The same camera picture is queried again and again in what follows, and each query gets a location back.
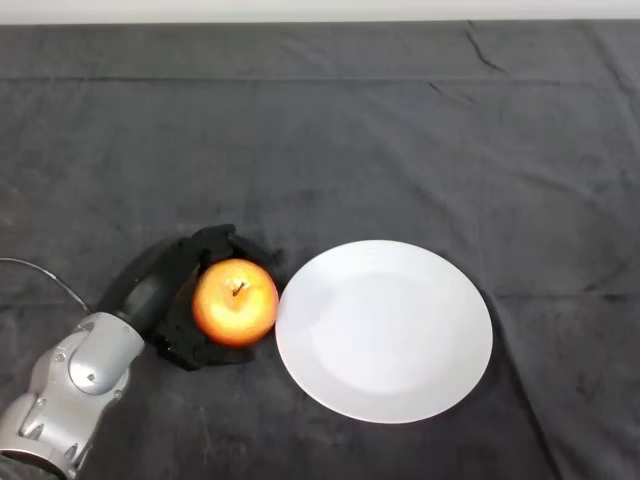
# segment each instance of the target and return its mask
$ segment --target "gray cloth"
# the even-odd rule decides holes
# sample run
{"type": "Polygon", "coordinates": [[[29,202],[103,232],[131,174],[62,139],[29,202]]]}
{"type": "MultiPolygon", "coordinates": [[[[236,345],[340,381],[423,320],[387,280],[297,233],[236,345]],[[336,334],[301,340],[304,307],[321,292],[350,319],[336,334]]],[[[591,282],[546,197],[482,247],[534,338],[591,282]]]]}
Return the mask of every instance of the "gray cloth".
{"type": "MultiPolygon", "coordinates": [[[[318,405],[272,337],[196,373],[147,351],[86,478],[638,478],[638,45],[630,22],[0,29],[0,255],[95,302],[209,224],[289,276],[400,240],[465,271],[506,338],[468,398],[402,426],[318,405]]],[[[5,405],[82,311],[32,272],[0,285],[5,405]]]]}

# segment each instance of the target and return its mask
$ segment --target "black cable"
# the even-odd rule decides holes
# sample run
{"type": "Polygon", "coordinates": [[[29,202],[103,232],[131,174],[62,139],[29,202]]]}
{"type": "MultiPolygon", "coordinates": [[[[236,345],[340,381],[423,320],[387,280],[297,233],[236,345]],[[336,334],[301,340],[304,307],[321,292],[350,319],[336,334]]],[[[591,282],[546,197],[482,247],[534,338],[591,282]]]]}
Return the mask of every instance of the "black cable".
{"type": "Polygon", "coordinates": [[[67,292],[67,294],[71,298],[73,298],[78,304],[80,304],[80,306],[85,312],[93,313],[91,308],[89,308],[89,306],[84,302],[84,300],[82,300],[82,298],[80,298],[80,296],[76,294],[76,292],[74,292],[69,285],[67,285],[65,282],[63,282],[60,278],[58,278],[56,275],[54,275],[52,272],[50,272],[46,268],[36,265],[35,263],[27,262],[26,260],[22,260],[20,258],[0,257],[0,262],[15,263],[18,265],[22,265],[22,266],[37,270],[38,272],[46,275],[51,280],[56,282],[60,288],[62,288],[65,292],[67,292]]]}

